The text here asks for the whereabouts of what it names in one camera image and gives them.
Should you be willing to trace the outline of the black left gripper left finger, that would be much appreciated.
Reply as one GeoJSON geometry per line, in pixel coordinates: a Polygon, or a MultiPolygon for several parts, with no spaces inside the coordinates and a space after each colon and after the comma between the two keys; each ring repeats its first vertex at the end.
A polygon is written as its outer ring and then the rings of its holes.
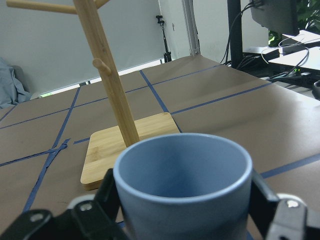
{"type": "Polygon", "coordinates": [[[108,169],[93,199],[82,200],[58,216],[46,209],[22,213],[2,240],[127,240],[116,223],[120,209],[113,169],[108,169]]]}

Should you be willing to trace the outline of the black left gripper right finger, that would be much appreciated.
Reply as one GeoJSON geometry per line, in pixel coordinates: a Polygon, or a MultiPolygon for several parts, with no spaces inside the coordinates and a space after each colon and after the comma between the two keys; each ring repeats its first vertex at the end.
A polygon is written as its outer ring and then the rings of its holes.
{"type": "Polygon", "coordinates": [[[264,240],[318,240],[320,213],[299,197],[275,193],[252,171],[249,215],[264,240]]]}

